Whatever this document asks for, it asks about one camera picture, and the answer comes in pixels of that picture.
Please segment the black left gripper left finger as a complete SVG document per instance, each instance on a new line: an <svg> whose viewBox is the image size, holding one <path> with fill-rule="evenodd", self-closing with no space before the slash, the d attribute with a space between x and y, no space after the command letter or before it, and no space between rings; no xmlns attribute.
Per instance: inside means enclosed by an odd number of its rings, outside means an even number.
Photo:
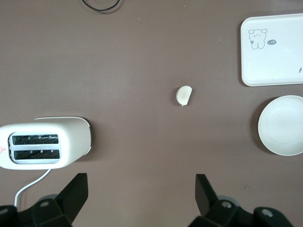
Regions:
<svg viewBox="0 0 303 227"><path fill-rule="evenodd" d="M31 208L34 226L71 227L88 194L88 176L78 173L55 198L43 199Z"/></svg>

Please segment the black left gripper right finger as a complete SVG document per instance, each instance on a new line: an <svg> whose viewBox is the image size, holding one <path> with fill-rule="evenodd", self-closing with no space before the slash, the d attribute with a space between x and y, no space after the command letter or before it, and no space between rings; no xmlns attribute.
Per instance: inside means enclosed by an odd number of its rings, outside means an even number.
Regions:
<svg viewBox="0 0 303 227"><path fill-rule="evenodd" d="M189 227L231 227L237 218L237 206L218 199L205 174L196 175L195 199L200 211Z"/></svg>

